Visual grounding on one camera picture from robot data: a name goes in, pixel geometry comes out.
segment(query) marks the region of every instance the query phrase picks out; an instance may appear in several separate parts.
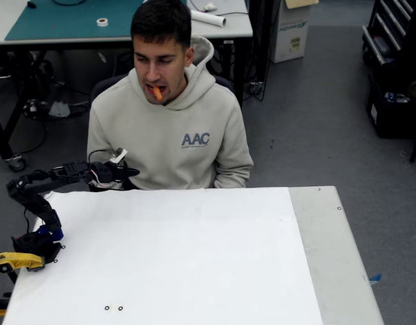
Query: caster wheel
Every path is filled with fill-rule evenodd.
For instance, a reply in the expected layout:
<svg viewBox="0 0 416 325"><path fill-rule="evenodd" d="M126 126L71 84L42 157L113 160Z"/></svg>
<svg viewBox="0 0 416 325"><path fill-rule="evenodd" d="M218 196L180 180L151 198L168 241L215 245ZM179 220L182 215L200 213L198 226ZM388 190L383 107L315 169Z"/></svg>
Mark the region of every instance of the caster wheel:
<svg viewBox="0 0 416 325"><path fill-rule="evenodd" d="M8 166L12 171L22 171L26 168L26 161L23 158L20 158L9 162Z"/></svg>

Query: man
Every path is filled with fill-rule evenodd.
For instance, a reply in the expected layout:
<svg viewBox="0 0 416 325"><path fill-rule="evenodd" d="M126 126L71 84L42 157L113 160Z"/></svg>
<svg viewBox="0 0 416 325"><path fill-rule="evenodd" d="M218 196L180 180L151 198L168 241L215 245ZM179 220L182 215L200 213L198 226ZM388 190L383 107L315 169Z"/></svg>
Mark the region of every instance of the man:
<svg viewBox="0 0 416 325"><path fill-rule="evenodd" d="M245 187L253 162L241 109L205 67L212 44L203 37L190 44L188 8L180 0L145 2L131 37L135 68L93 101L87 153L128 150L127 164L140 170L134 188Z"/></svg>

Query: metal rack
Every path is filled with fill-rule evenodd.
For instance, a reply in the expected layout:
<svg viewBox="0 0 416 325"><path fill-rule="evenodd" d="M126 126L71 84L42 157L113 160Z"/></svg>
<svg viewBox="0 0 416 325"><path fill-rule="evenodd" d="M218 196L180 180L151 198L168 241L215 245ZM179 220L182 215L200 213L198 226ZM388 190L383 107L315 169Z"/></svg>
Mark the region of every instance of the metal rack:
<svg viewBox="0 0 416 325"><path fill-rule="evenodd" d="M371 19L363 29L363 49L367 49L364 60L371 56L379 65L394 60L402 49L407 35L413 8L407 0L375 0ZM381 37L390 48L389 54L382 54L374 37Z"/></svg>

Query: man's ear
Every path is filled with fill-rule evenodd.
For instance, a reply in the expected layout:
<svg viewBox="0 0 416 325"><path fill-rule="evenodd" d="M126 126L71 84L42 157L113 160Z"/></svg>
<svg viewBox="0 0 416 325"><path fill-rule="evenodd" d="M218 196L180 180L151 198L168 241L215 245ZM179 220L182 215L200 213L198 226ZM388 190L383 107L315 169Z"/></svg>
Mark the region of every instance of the man's ear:
<svg viewBox="0 0 416 325"><path fill-rule="evenodd" d="M191 65L191 63L193 63L193 59L194 59L193 46L190 46L188 49L186 49L185 57L186 57L186 67L188 68Z"/></svg>

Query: aac logo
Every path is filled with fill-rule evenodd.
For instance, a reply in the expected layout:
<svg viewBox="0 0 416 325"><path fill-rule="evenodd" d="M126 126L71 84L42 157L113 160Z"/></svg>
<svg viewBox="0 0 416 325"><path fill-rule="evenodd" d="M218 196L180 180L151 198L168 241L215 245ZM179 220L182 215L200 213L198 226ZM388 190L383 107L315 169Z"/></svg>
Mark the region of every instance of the aac logo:
<svg viewBox="0 0 416 325"><path fill-rule="evenodd" d="M209 133L203 133L202 135L199 135L199 133L196 133L193 137L193 139L190 137L188 133L185 134L184 140L182 140L182 147L205 147L209 142Z"/></svg>

